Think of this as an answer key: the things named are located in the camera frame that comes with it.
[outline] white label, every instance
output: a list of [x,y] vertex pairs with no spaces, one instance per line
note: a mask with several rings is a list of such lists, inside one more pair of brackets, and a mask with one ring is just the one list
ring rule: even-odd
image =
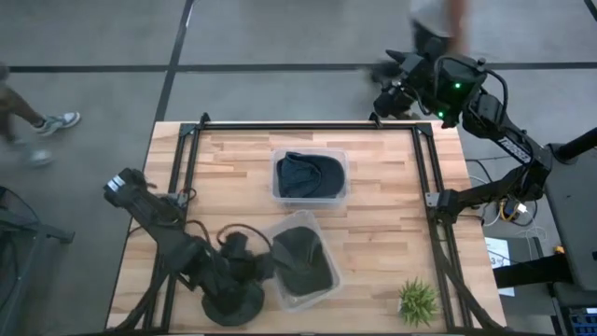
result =
[[114,183],[113,180],[108,181],[108,187],[110,187],[112,191],[118,191],[118,185]]
[[112,180],[114,182],[116,182],[116,184],[118,184],[119,186],[124,186],[126,183],[124,183],[124,180],[122,180],[122,178],[120,178],[119,175],[114,176],[114,178],[112,178]]
[[518,159],[520,159],[524,163],[529,163],[531,161],[531,157],[527,154],[523,149],[518,147],[512,140],[503,137],[497,140],[500,145],[504,146],[504,148],[510,152],[510,154],[514,155]]

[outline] black cloth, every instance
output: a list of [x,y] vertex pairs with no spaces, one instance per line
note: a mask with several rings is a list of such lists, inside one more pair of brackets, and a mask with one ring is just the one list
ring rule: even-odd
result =
[[324,155],[287,152],[276,163],[278,190],[285,198],[334,198],[344,188],[341,163]]
[[332,273],[321,239],[313,230],[297,227],[273,237],[276,272],[285,288],[295,296],[330,289]]

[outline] white paper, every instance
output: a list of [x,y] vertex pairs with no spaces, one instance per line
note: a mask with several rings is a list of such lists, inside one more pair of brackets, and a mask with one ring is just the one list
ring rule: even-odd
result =
[[[503,239],[485,238],[489,260],[492,262],[492,268],[509,266],[510,252],[507,249],[507,241]],[[498,289],[500,295],[514,296],[514,288]]]

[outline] person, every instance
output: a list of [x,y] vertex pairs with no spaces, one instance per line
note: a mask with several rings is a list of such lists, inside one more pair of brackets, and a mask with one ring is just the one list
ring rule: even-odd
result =
[[[466,54],[467,5],[467,0],[411,0],[410,19],[415,51],[422,52],[427,42],[436,37],[442,42],[441,54]],[[376,83],[398,75],[399,67],[395,62],[378,63],[370,71],[370,79]],[[411,112],[404,115],[404,119],[416,117]]]
[[48,136],[60,129],[75,126],[81,119],[78,112],[64,113],[61,116],[43,116],[35,112],[29,104],[7,85],[8,67],[0,63],[0,135],[10,147],[16,148],[27,162],[33,166],[41,166],[51,162],[51,154],[45,149],[34,148],[14,133],[12,115],[16,115],[31,124],[33,130]]

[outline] potted plant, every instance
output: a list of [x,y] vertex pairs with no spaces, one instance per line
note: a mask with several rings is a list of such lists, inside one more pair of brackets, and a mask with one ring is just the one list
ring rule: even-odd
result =
[[419,324],[425,323],[430,327],[429,322],[437,311],[436,291],[415,278],[414,282],[407,280],[399,294],[399,312],[404,321],[410,326],[419,327]]

